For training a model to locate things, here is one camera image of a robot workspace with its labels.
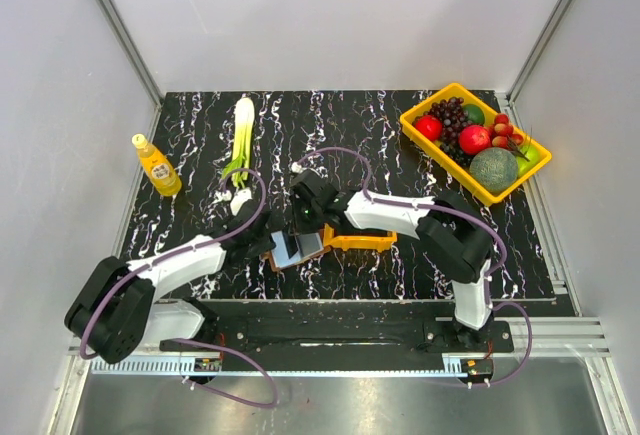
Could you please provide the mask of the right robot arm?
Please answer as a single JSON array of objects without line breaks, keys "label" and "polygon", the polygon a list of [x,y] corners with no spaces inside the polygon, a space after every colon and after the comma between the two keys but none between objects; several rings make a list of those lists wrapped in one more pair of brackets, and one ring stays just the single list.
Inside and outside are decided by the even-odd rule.
[{"label": "right robot arm", "polygon": [[457,194],[409,198],[341,191],[313,169],[295,164],[292,172],[291,202],[299,229],[328,225],[339,232],[394,232],[418,240],[429,261],[451,282],[457,343],[475,351],[489,341],[485,276],[493,238],[464,200]]}]

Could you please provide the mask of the red pomegranate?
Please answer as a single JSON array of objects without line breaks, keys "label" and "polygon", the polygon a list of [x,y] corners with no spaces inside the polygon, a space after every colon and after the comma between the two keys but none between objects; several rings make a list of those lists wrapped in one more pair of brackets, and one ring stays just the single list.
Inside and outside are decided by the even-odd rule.
[{"label": "red pomegranate", "polygon": [[490,148],[492,140],[487,128],[480,125],[470,125],[461,131],[458,144],[465,154],[476,155]]}]

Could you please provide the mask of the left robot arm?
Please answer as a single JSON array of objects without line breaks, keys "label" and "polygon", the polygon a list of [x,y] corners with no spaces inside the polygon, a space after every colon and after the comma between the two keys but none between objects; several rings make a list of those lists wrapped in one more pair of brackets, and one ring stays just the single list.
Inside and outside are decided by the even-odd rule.
[{"label": "left robot arm", "polygon": [[184,339],[193,349],[213,345],[217,327],[196,302],[159,305],[173,290],[274,247],[270,211],[247,201],[209,233],[159,255],[124,261],[102,259],[72,302],[65,327],[80,339],[86,360],[125,360],[139,345]]}]

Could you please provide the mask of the brown leather card holder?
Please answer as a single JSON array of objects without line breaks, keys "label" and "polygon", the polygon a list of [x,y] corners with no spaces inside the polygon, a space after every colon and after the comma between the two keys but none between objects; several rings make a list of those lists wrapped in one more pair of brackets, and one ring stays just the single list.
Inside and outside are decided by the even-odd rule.
[{"label": "brown leather card holder", "polygon": [[271,240],[274,247],[261,256],[272,271],[278,272],[301,265],[308,260],[320,257],[330,248],[323,244],[320,232],[291,234],[284,231],[273,232]]}]

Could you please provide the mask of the small orange plastic bin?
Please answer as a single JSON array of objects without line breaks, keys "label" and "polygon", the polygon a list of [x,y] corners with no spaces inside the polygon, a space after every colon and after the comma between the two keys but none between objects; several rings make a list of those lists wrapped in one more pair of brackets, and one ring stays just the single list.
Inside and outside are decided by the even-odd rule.
[{"label": "small orange plastic bin", "polygon": [[360,230],[352,234],[340,234],[328,224],[322,230],[323,246],[331,250],[374,250],[384,252],[390,250],[396,241],[397,233],[390,231],[373,233]]}]

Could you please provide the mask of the green apple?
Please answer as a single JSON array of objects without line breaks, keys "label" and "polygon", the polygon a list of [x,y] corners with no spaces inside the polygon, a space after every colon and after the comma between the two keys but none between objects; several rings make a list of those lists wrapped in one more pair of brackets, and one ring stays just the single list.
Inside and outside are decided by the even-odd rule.
[{"label": "green apple", "polygon": [[519,150],[519,155],[516,156],[518,177],[524,177],[526,173],[531,171],[539,163],[540,159],[540,152],[535,146],[523,146]]}]

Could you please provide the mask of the dark green avocado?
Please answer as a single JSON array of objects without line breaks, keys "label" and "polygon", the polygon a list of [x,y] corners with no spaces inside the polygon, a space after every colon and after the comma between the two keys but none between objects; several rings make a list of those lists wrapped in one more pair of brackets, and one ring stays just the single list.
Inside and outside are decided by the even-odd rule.
[{"label": "dark green avocado", "polygon": [[462,110],[471,124],[480,126],[485,124],[485,115],[479,106],[469,103],[465,104]]}]

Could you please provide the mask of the yellow juice bottle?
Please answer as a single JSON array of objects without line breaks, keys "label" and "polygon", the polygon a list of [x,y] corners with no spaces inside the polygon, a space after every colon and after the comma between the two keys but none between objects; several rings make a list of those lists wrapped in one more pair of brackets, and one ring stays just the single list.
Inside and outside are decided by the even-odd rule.
[{"label": "yellow juice bottle", "polygon": [[166,156],[143,134],[135,134],[131,142],[145,174],[157,192],[164,197],[177,195],[181,191],[182,182]]}]

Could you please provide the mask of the dark purple grape bunch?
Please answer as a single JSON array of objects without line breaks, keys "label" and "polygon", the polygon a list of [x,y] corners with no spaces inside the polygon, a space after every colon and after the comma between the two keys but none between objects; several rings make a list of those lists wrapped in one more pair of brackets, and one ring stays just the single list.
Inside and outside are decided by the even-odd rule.
[{"label": "dark purple grape bunch", "polygon": [[462,110],[462,102],[463,99],[460,97],[435,102],[427,114],[436,117],[443,124],[443,130],[438,139],[439,148],[458,165],[468,168],[473,156],[465,154],[458,144],[461,131],[471,125]]}]

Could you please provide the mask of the red lychee cluster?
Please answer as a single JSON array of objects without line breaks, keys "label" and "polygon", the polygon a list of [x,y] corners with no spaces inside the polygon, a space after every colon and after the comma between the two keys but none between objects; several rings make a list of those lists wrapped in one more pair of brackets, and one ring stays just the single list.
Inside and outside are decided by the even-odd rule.
[{"label": "red lychee cluster", "polygon": [[515,131],[509,117],[505,113],[498,113],[488,128],[493,147],[516,149],[523,145],[524,137]]}]

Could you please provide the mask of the green netted melon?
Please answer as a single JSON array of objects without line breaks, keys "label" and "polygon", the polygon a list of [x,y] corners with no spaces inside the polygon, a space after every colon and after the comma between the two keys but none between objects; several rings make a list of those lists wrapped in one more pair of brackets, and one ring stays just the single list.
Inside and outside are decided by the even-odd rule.
[{"label": "green netted melon", "polygon": [[518,164],[511,152],[493,147],[481,151],[473,158],[469,173],[488,192],[499,194],[518,179]]}]

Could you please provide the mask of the striped edge credit card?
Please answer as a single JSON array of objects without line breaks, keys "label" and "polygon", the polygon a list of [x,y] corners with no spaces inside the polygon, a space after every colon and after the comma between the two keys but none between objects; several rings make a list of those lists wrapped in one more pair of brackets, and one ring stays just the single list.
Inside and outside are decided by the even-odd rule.
[{"label": "striped edge credit card", "polygon": [[288,259],[294,258],[299,253],[299,244],[297,236],[293,233],[284,232],[283,242]]}]

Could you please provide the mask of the red apple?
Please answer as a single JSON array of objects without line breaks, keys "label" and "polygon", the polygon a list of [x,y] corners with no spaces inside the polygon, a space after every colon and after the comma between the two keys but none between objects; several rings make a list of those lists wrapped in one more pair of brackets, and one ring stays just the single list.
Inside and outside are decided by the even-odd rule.
[{"label": "red apple", "polygon": [[414,122],[415,129],[428,140],[437,141],[442,133],[443,124],[434,116],[423,115]]}]

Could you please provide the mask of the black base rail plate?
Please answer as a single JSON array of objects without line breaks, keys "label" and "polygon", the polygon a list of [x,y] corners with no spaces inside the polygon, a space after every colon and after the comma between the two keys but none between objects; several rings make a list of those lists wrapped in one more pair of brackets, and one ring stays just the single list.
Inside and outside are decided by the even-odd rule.
[{"label": "black base rail plate", "polygon": [[201,307],[211,318],[194,339],[245,352],[366,344],[428,353],[514,352],[508,323],[490,318],[473,331],[454,319],[451,302],[210,300]]}]

